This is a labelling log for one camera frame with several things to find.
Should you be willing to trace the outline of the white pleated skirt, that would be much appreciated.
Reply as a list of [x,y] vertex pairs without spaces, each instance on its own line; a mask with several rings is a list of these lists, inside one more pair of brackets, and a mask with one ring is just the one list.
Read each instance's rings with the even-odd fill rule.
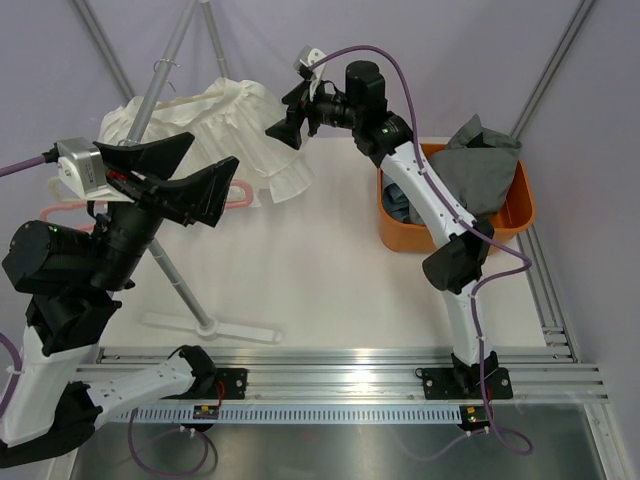
[[273,202],[281,203],[303,193],[314,180],[305,154],[265,134],[285,116],[285,106],[254,81],[219,78],[207,89],[216,88],[224,90],[222,97],[154,109],[142,141],[183,132],[195,136],[175,179],[234,156],[239,160],[234,178],[248,183],[254,195],[267,191]]

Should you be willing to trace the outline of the cream plastic hanger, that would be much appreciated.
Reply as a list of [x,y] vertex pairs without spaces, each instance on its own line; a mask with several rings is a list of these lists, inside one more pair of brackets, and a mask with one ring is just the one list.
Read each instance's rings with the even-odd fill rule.
[[66,185],[58,177],[52,177],[47,181],[49,193],[59,204],[87,204],[86,199],[66,196],[64,191],[65,187]]

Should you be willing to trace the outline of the pink hanger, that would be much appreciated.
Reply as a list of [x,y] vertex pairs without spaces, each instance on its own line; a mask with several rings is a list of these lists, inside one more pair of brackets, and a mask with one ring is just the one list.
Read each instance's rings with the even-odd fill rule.
[[[253,188],[244,181],[232,180],[229,193],[226,198],[224,212],[232,209],[247,208],[252,206],[253,203],[254,203]],[[55,200],[55,202],[52,205],[47,206],[40,211],[39,218],[43,221],[48,221],[55,214],[62,213],[62,212],[80,211],[82,209],[86,209],[88,211],[88,215],[90,217],[94,217],[96,215],[96,212],[94,210],[96,206],[107,208],[108,204],[107,202],[104,202],[104,201],[98,201],[98,202],[87,201],[86,205],[59,204]]]

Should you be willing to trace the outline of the blue denim skirt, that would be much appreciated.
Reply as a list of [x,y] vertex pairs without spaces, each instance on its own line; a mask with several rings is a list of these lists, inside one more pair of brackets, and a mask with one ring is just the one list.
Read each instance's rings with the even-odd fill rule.
[[385,212],[394,220],[410,224],[410,202],[396,183],[385,184],[382,189],[382,204]]

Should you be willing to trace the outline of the grey pleated skirt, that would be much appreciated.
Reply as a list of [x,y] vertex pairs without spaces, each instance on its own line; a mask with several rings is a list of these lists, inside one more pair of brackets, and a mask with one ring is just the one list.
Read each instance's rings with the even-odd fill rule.
[[485,127],[475,114],[427,160],[460,206],[485,220],[503,207],[521,150],[518,139]]

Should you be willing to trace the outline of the cream hanger of white skirt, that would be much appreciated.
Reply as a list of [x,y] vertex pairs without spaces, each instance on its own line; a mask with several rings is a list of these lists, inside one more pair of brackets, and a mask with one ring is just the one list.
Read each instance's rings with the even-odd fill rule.
[[207,89],[204,92],[197,94],[197,95],[192,95],[192,96],[177,96],[174,99],[170,100],[170,101],[166,101],[166,102],[157,102],[154,109],[155,110],[159,110],[159,109],[164,109],[164,108],[171,108],[171,107],[175,107],[175,106],[180,106],[180,105],[185,105],[185,104],[191,104],[191,103],[197,103],[197,102],[203,102],[203,101],[209,101],[212,99],[217,99],[222,97],[224,94],[224,90],[223,89]]

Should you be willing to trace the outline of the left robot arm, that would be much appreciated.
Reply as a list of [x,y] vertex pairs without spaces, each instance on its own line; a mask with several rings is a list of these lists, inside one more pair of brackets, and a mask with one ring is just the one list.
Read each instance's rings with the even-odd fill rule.
[[238,161],[227,157],[176,178],[193,142],[189,133],[134,146],[73,138],[45,154],[78,197],[104,201],[107,210],[91,232],[26,222],[3,259],[14,289],[30,296],[22,351],[1,405],[3,467],[64,455],[140,405],[214,390],[216,366],[199,346],[181,346],[165,362],[114,380],[75,377],[120,307],[115,293],[133,287],[162,222],[212,227],[221,218]]

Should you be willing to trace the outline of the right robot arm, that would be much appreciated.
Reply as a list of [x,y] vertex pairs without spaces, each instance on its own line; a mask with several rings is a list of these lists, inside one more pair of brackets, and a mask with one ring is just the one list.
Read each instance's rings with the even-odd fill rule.
[[355,61],[345,71],[345,89],[328,93],[314,60],[295,64],[302,81],[282,99],[285,117],[266,133],[300,149],[301,128],[315,135],[328,125],[351,131],[357,149],[406,195],[436,247],[422,263],[429,283],[441,291],[453,338],[456,389],[476,396],[490,381],[497,359],[485,343],[473,290],[482,277],[493,227],[478,223],[461,207],[429,165],[411,127],[389,110],[385,79],[371,61]]

